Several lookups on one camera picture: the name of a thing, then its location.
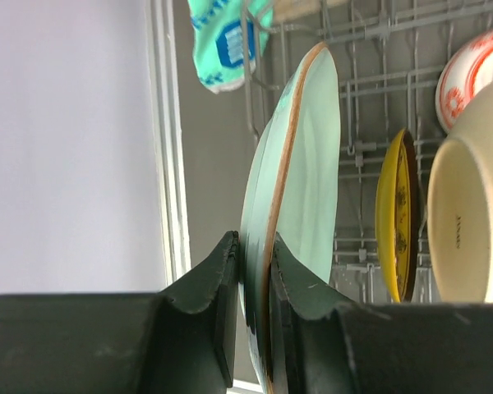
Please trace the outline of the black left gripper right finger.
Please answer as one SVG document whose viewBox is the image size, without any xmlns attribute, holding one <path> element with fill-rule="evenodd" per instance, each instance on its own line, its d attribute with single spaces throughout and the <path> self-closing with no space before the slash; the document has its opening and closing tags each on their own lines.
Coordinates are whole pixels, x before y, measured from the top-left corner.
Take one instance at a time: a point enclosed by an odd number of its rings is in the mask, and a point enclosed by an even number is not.
<svg viewBox="0 0 493 394">
<path fill-rule="evenodd" d="M 277 393 L 493 393 L 493 304 L 359 304 L 274 243 Z"/>
</svg>

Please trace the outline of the mint green flower plate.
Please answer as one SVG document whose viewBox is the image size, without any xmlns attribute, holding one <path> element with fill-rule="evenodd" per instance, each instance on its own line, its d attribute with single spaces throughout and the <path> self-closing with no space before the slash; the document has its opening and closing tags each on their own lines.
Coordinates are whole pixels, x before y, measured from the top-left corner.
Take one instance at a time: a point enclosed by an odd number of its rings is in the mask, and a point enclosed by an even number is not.
<svg viewBox="0 0 493 394">
<path fill-rule="evenodd" d="M 251 164 L 239 231 L 240 289 L 251 361 L 271 393 L 269 280 L 276 236 L 328 282 L 338 203 L 339 80 L 327 44 L 302 58 L 265 127 Z"/>
</svg>

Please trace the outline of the white orange patterned bowl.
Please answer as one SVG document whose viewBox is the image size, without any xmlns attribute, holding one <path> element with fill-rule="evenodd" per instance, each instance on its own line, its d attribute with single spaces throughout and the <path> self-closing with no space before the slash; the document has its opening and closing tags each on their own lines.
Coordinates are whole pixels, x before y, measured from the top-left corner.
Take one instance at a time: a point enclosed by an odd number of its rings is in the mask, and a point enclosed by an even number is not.
<svg viewBox="0 0 493 394">
<path fill-rule="evenodd" d="M 469 102 L 493 83 L 493 29 L 464 44 L 448 61 L 435 92 L 440 125 L 449 133 Z"/>
</svg>

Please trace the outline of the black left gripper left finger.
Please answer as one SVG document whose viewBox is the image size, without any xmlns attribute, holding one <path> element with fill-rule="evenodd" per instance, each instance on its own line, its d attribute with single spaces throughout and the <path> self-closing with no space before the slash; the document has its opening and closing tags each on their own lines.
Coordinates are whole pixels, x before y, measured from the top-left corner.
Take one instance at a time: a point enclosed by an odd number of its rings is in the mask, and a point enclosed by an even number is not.
<svg viewBox="0 0 493 394">
<path fill-rule="evenodd" d="M 0 295 L 0 393 L 224 393 L 238 235 L 157 293 Z"/>
</svg>

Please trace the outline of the beige bird plate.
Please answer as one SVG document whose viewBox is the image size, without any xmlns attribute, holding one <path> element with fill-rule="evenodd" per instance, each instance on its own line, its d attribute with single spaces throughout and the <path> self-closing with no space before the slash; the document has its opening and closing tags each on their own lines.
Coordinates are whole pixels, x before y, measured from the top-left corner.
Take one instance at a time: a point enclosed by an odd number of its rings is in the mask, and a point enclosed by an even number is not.
<svg viewBox="0 0 493 394">
<path fill-rule="evenodd" d="M 493 83 L 465 107 L 436 152 L 427 235 L 440 298 L 493 303 Z"/>
</svg>

